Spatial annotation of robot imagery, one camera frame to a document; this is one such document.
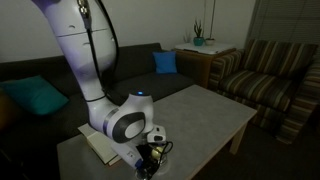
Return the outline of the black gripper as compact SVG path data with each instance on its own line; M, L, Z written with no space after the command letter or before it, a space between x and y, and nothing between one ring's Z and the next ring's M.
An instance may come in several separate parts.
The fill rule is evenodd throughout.
M135 173L135 177L137 180L151 179L161 167L161 165L157 164L151 157L151 151L155 147L156 145L154 144L139 145L137 147L142 157L142 165L136 170Z

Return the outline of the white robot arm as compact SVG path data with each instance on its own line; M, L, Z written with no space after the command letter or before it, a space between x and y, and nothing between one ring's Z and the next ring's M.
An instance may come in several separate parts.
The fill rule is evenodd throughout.
M117 39L101 0L31 0L46 17L81 88L92 128L112 140L111 147L136 177L150 180L160 166L139 152L154 129L153 100L141 92L120 106L108 99L102 72L115 64Z

